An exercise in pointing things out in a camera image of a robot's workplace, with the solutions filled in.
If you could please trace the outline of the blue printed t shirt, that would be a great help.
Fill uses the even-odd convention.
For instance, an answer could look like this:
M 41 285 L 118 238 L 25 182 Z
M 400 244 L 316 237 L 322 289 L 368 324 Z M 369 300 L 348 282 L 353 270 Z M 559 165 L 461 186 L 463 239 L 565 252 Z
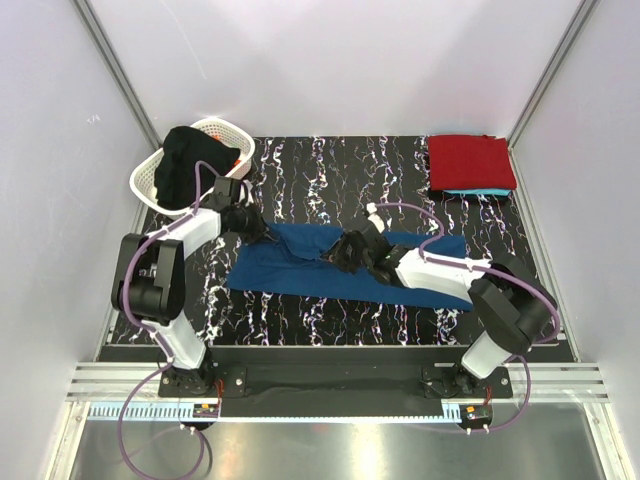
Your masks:
M 278 223 L 269 227 L 277 240 L 243 245 L 227 275 L 229 288 L 428 309 L 472 309 L 470 301 L 453 295 L 383 285 L 364 269 L 355 274 L 340 271 L 321 258 L 343 233 L 340 227 Z

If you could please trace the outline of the black t shirt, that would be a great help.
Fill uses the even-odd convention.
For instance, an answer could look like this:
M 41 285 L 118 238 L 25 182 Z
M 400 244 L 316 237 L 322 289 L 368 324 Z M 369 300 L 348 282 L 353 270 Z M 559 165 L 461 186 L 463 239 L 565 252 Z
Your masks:
M 203 161 L 215 170 L 201 170 L 201 191 L 209 190 L 220 173 L 211 165 L 212 136 L 189 127 L 172 128 L 163 143 L 163 156 L 154 172 L 157 204 L 166 210 L 181 210 L 196 198 L 195 164 Z

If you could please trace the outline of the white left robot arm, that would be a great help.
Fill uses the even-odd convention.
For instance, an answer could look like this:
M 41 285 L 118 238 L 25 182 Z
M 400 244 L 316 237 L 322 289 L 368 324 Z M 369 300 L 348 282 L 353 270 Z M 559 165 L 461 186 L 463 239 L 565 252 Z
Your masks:
M 247 243 L 272 238 L 247 180 L 219 177 L 212 190 L 169 225 L 149 234 L 123 237 L 111 292 L 112 306 L 147 331 L 196 396 L 215 386 L 205 365 L 206 347 L 184 312 L 186 260 L 227 233 Z

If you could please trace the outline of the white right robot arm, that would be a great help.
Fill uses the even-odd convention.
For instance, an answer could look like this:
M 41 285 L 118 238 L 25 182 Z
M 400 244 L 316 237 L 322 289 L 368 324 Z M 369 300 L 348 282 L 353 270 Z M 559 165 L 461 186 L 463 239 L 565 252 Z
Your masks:
M 343 272 L 365 269 L 378 282 L 428 290 L 469 302 L 484 331 L 462 355 L 454 384 L 476 396 L 506 361 L 529 351 L 548 324 L 559 328 L 557 304 L 515 256 L 493 261 L 460 259 L 393 245 L 371 227 L 339 237 L 321 258 Z

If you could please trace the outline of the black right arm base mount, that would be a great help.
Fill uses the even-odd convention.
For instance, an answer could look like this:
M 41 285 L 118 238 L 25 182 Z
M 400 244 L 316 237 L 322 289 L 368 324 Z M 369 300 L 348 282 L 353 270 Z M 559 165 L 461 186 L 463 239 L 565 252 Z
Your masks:
M 460 362 L 423 362 L 420 380 L 427 399 L 491 401 L 513 397 L 511 378 L 504 364 L 491 369 L 486 378 L 479 378 Z

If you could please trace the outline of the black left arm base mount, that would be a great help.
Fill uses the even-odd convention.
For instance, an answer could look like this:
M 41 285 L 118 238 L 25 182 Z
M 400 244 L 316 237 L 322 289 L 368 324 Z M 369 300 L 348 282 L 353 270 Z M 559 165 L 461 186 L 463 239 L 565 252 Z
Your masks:
M 239 364 L 204 359 L 194 370 L 171 367 L 161 375 L 161 398 L 241 398 L 245 394 L 247 369 Z

